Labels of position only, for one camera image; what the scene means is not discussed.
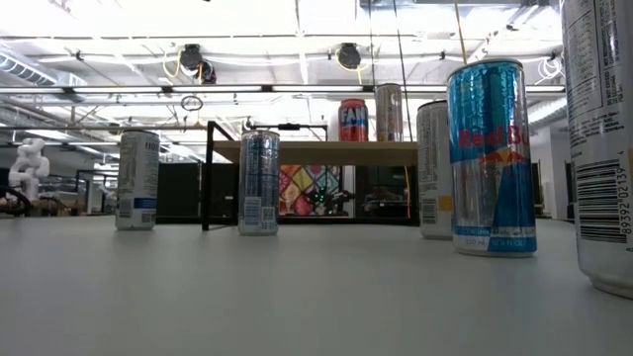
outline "aluminum can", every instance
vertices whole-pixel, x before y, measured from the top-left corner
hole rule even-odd
[[[156,133],[126,131],[121,136],[117,229],[152,229],[156,224],[159,150]]]
[[[279,134],[246,132],[239,158],[239,233],[274,235],[278,218]]]
[[[369,140],[369,115],[362,99],[346,99],[338,108],[338,140],[365,142]]]
[[[520,62],[490,59],[449,77],[453,242],[459,252],[536,251],[525,82]]]
[[[417,109],[419,222],[427,239],[452,240],[453,175],[446,100]]]
[[[403,91],[398,84],[376,88],[376,136],[378,142],[403,141]]]
[[[581,270],[633,299],[633,2],[566,1],[565,69]]]

